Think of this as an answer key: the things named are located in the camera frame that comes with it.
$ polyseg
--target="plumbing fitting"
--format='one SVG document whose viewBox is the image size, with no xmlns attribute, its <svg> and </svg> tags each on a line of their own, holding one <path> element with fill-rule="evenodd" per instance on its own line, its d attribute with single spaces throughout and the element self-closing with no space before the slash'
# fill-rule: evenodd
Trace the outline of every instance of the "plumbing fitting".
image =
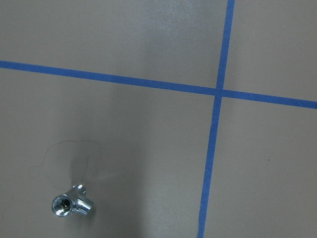
<svg viewBox="0 0 317 238">
<path fill-rule="evenodd" d="M 65 217 L 72 212 L 87 215 L 93 204 L 91 200 L 86 198 L 84 186 L 78 184 L 68 192 L 56 197 L 52 203 L 52 210 L 59 217 Z"/>
</svg>

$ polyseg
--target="metal pipe fitting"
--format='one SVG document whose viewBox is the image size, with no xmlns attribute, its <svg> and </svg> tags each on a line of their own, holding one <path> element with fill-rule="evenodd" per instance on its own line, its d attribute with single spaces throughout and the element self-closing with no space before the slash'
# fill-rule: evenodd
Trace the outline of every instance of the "metal pipe fitting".
<svg viewBox="0 0 317 238">
<path fill-rule="evenodd" d="M 91 200 L 86 198 L 84 186 L 78 184 L 68 192 L 56 197 L 52 203 L 52 210 L 59 217 L 65 217 L 72 212 L 87 215 L 93 204 Z"/>
</svg>

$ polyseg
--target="painter's tape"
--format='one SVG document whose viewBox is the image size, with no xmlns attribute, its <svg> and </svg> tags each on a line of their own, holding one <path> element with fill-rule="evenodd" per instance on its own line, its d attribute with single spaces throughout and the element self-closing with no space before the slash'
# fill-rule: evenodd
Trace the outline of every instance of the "painter's tape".
<svg viewBox="0 0 317 238">
<path fill-rule="evenodd" d="M 264 103 L 275 103 L 275 104 L 281 104 L 281 105 L 317 109 L 317 102 L 308 101 L 308 100 L 284 98 L 284 97 L 277 97 L 277 96 L 270 96 L 270 95 L 263 95 L 263 94 L 256 94 L 256 93 L 245 93 L 245 92 L 230 91 L 230 90 L 223 90 L 221 94 L 223 97 L 226 97 L 226 98 L 237 98 L 237 99 L 258 101 L 258 102 L 264 102 Z"/>
<path fill-rule="evenodd" d="M 211 186 L 212 166 L 213 166 L 214 152 L 216 147 L 218 123 L 219 123 L 221 100 L 222 100 L 222 91 L 224 86 L 224 78 L 225 78 L 228 52 L 229 52 L 233 9 L 234 9 L 234 0 L 228 0 L 227 9 L 226 9 L 226 17 L 224 22 L 224 29 L 223 29 L 223 37 L 222 37 L 222 43 L 221 43 L 217 85 L 216 85 L 216 89 L 218 93 L 216 94 L 213 101 L 211 129 L 209 133 L 202 198 L 201 198 L 199 217 L 198 217 L 199 227 L 198 227 L 197 238 L 203 238 L 204 232 L 205 232 L 209 192 L 210 192 L 210 186 Z"/>
<path fill-rule="evenodd" d="M 208 87 L 193 86 L 193 85 L 180 84 L 180 83 L 162 82 L 162 81 L 124 77 L 124 76 L 116 76 L 116 75 L 103 74 L 103 73 L 93 73 L 93 72 L 79 71 L 79 70 L 66 69 L 66 68 L 48 67 L 48 66 L 41 66 L 41 65 L 34 65 L 34 64 L 27 64 L 27 63 L 0 61 L 0 68 L 15 69 L 15 70 L 22 70 L 22 71 L 36 72 L 36 73 L 46 73 L 46 74 L 75 77 L 75 78 L 84 78 L 84 79 L 104 81 L 104 82 L 128 84 L 128 85 L 135 85 L 135 86 L 141 86 L 141 87 L 166 89 L 166 90 L 204 94 L 204 95 L 215 95 L 216 93 L 216 89 L 208 88 Z"/>
</svg>

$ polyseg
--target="chrome tee fitting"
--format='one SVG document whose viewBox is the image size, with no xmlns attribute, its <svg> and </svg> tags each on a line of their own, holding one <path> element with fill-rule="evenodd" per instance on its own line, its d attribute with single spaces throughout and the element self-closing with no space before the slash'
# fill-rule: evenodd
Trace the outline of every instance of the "chrome tee fitting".
<svg viewBox="0 0 317 238">
<path fill-rule="evenodd" d="M 93 204 L 86 198 L 86 190 L 83 185 L 78 184 L 68 192 L 56 197 L 52 203 L 52 210 L 59 217 L 65 217 L 72 212 L 87 215 Z"/>
</svg>

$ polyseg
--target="concrete floor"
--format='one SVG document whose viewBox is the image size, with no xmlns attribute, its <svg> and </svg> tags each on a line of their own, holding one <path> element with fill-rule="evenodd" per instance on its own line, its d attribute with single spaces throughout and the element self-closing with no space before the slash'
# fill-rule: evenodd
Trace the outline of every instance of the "concrete floor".
<svg viewBox="0 0 317 238">
<path fill-rule="evenodd" d="M 216 87 L 226 1 L 5 0 L 0 60 Z M 235 3 L 224 88 L 317 101 L 317 3 Z M 194 238 L 214 96 L 0 69 L 0 236 Z M 313 238 L 317 110 L 222 99 L 206 238 Z M 56 217 L 83 182 L 95 208 Z"/>
</svg>

